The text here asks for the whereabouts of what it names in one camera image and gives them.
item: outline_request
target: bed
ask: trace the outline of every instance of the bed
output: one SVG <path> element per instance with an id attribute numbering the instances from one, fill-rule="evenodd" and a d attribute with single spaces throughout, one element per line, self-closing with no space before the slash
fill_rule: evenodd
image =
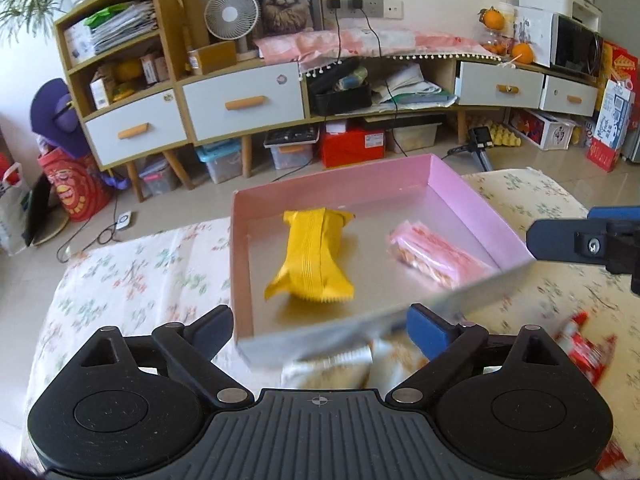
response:
<path id="1" fill-rule="evenodd" d="M 465 177 L 524 237 L 534 220 L 583 218 L 586 209 L 535 170 L 505 170 Z M 101 326 L 124 335 L 149 334 L 170 321 L 188 324 L 229 303 L 229 218 L 158 233 L 75 256 L 44 323 L 31 369 L 26 412 L 68 359 Z M 628 276 L 598 267 L 536 263 L 526 285 L 470 316 L 495 333 L 517 333 L 534 323 L 555 333 L 577 309 L 587 310 L 585 336 L 595 342 L 615 333 L 616 355 L 600 383 L 627 458 L 640 463 L 640 298 Z M 280 370 L 249 370 L 230 342 L 214 361 L 258 393 L 280 386 Z M 23 435 L 22 460 L 37 456 Z"/>

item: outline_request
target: cat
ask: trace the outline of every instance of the cat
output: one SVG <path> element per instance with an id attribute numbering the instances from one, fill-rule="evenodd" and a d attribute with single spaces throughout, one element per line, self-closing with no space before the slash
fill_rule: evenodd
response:
<path id="1" fill-rule="evenodd" d="M 295 34 L 314 30 L 309 0 L 262 0 L 265 34 Z"/>

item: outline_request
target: white plastic bag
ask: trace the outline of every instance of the white plastic bag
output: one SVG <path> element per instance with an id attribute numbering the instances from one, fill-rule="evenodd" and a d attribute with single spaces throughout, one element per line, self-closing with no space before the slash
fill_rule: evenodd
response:
<path id="1" fill-rule="evenodd" d="M 20 181 L 12 186 L 7 179 L 18 173 Z M 26 248 L 22 234 L 26 226 L 29 187 L 22 177 L 22 165 L 16 162 L 6 170 L 0 183 L 0 246 L 14 256 Z"/>

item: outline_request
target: white drawer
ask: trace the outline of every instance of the white drawer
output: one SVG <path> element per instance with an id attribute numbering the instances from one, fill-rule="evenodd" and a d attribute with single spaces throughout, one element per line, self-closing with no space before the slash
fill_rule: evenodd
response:
<path id="1" fill-rule="evenodd" d="M 559 77 L 546 76 L 540 109 L 547 112 L 591 117 L 598 89 Z"/>
<path id="2" fill-rule="evenodd" d="M 297 63 L 205 79 L 184 94 L 198 140 L 305 118 Z"/>
<path id="3" fill-rule="evenodd" d="M 147 123 L 145 132 L 127 139 L 118 138 L 121 132 Z M 117 108 L 92 119 L 86 127 L 102 166 L 159 150 L 187 137 L 173 90 Z"/>
<path id="4" fill-rule="evenodd" d="M 539 72 L 484 63 L 460 63 L 458 104 L 538 108 L 545 76 Z"/>

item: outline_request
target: pink snack package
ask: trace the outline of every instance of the pink snack package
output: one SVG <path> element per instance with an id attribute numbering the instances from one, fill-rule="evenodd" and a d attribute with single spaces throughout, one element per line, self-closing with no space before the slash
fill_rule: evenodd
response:
<path id="1" fill-rule="evenodd" d="M 452 246 L 420 222 L 404 222 L 389 237 L 391 253 L 446 288 L 482 280 L 496 269 Z"/>

